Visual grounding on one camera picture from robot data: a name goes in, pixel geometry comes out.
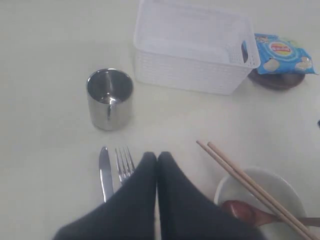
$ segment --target fork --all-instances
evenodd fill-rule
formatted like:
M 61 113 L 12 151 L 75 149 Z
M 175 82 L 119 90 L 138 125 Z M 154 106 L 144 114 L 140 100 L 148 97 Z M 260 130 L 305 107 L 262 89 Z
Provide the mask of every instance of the fork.
M 118 175 L 120 179 L 120 183 L 124 184 L 126 180 L 134 173 L 136 170 L 134 162 L 132 160 L 129 148 L 126 149 L 123 147 L 122 150 L 120 148 L 115 149 L 115 158 L 116 158 L 116 168 L 118 170 Z

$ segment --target brown coaster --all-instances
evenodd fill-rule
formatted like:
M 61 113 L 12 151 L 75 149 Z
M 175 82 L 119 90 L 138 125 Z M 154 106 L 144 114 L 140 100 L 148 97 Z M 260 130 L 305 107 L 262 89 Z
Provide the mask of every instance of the brown coaster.
M 248 77 L 269 89 L 288 90 L 298 86 L 304 79 L 305 74 L 258 74 L 256 69 L 253 69 Z

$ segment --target chopsticks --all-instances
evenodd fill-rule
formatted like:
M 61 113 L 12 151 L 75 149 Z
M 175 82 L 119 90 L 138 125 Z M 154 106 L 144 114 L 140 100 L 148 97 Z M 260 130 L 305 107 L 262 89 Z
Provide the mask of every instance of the chopsticks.
M 319 240 L 306 226 L 296 219 L 288 210 L 286 210 L 277 200 L 268 194 L 251 177 L 234 164 L 227 156 L 221 152 L 215 145 L 209 142 L 205 146 L 200 141 L 196 141 L 214 160 L 217 161 L 231 176 L 238 180 L 249 192 L 251 192 L 259 201 L 266 205 L 282 221 L 287 223 L 305 240 Z

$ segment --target knife blade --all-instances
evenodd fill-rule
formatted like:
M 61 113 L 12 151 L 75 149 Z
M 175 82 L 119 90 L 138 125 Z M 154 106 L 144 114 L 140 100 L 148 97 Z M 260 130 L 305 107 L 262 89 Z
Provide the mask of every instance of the knife blade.
M 114 194 L 109 151 L 106 146 L 104 146 L 100 152 L 99 171 L 103 200 L 106 202 Z

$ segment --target white plastic basket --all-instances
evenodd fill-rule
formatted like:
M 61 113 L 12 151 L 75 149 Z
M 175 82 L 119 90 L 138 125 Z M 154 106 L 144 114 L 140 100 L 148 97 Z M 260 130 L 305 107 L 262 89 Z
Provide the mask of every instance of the white plastic basket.
M 176 89 L 229 95 L 260 65 L 247 17 L 181 0 L 140 0 L 134 46 L 136 79 Z

